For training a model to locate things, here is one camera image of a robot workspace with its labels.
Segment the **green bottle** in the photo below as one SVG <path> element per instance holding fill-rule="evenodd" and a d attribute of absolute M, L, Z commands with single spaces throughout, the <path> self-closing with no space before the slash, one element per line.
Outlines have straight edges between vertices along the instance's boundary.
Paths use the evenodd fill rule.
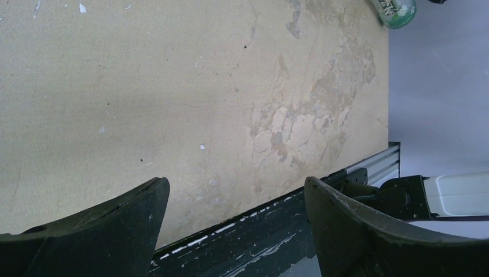
<path fill-rule="evenodd" d="M 387 27 L 399 29 L 406 26 L 416 15 L 415 0 L 371 0 Z"/>

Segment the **gray background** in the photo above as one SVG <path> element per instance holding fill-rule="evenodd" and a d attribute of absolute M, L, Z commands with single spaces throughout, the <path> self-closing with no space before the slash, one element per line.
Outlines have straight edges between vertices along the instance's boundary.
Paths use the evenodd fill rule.
<path fill-rule="evenodd" d="M 488 170 L 489 1 L 416 2 L 416 18 L 389 32 L 389 140 L 401 142 L 401 175 Z M 487 222 L 417 222 L 486 238 Z M 283 277 L 321 276 L 304 259 Z"/>

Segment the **bottle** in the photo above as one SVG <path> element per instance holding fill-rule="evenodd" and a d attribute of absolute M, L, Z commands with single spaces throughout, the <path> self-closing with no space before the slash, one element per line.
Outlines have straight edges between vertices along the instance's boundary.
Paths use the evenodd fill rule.
<path fill-rule="evenodd" d="M 391 29 L 406 26 L 416 15 L 415 0 L 370 0 L 384 25 Z"/>

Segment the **bottle label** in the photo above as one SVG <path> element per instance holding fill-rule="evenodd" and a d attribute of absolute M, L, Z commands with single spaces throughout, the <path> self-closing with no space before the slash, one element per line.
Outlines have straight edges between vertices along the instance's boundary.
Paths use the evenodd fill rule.
<path fill-rule="evenodd" d="M 379 3 L 386 16 L 394 16 L 399 11 L 396 4 L 394 4 L 394 0 L 379 0 Z"/>

